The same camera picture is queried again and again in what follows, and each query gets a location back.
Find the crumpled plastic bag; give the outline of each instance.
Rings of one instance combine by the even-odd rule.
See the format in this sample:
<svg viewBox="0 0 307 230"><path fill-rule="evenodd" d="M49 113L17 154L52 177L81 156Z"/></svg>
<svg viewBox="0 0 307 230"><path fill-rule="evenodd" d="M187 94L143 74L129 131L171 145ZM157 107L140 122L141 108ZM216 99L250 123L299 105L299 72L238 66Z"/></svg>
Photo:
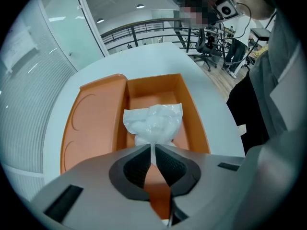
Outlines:
<svg viewBox="0 0 307 230"><path fill-rule="evenodd" d="M155 162L155 144L171 143L182 121L182 104L154 105L149 108L125 110L123 123L129 133L135 134L136 146L151 144L151 163Z"/></svg>

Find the open box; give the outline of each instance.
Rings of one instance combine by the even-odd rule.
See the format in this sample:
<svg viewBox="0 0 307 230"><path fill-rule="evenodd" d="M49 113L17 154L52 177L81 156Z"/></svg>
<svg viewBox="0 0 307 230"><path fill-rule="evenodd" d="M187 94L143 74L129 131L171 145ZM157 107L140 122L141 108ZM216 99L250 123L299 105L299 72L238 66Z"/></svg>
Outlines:
<svg viewBox="0 0 307 230"><path fill-rule="evenodd" d="M134 147L134 135L122 121L125 109L178 103L182 103L183 118L172 142L182 149L210 153L198 111L180 74L133 80L116 74L80 87L63 135L61 173L85 159ZM170 191L155 166L147 173L144 189L150 193L153 208L160 208L159 216L166 219Z"/></svg>

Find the railing post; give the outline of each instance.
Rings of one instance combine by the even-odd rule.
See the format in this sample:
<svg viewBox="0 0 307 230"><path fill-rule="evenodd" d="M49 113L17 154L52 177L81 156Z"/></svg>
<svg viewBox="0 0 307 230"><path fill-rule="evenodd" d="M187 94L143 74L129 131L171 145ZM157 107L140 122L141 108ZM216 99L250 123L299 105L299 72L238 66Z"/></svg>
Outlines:
<svg viewBox="0 0 307 230"><path fill-rule="evenodd" d="M186 50L187 53L189 52L190 41L191 41L191 28L188 30L188 43L187 43L187 50Z"/></svg>
<svg viewBox="0 0 307 230"><path fill-rule="evenodd" d="M131 31L132 31L132 36L133 36L133 39L134 39L135 46L138 47L139 44L138 44L138 40L136 40L136 35L135 35L135 31L134 31L133 26L131 27Z"/></svg>

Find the glass door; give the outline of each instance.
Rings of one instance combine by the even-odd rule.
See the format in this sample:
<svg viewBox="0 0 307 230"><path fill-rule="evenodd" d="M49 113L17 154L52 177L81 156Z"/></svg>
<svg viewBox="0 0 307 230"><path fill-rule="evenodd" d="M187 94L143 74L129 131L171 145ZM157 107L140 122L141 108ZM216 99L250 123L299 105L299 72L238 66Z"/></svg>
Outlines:
<svg viewBox="0 0 307 230"><path fill-rule="evenodd" d="M51 33L78 71L104 57L78 0L41 0L41 7Z"/></svg>

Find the person's legs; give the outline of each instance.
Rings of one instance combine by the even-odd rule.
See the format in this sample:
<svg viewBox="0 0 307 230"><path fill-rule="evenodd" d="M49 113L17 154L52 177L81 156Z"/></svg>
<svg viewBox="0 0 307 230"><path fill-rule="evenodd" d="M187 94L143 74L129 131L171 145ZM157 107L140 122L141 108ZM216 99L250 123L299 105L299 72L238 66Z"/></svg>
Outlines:
<svg viewBox="0 0 307 230"><path fill-rule="evenodd" d="M236 39L233 39L232 43L231 43L231 46L229 48L229 51L227 53L227 56L225 58L225 61L227 63L231 62L231 58L232 58L232 56L234 56L235 52L236 52ZM222 67L223 70L225 70L227 68L228 68L228 65L223 65L223 67Z"/></svg>
<svg viewBox="0 0 307 230"><path fill-rule="evenodd" d="M230 92L227 106L236 125L246 125L246 133L241 136L245 154L269 139L249 72Z"/></svg>
<svg viewBox="0 0 307 230"><path fill-rule="evenodd" d="M245 44L243 44L242 42L238 41L236 42L237 46L236 46L236 52L234 55L234 58L232 60L232 62L238 62L241 61L245 55L247 46ZM233 65L230 65L229 70L232 72L235 72L236 68L238 67L240 63L236 63Z"/></svg>

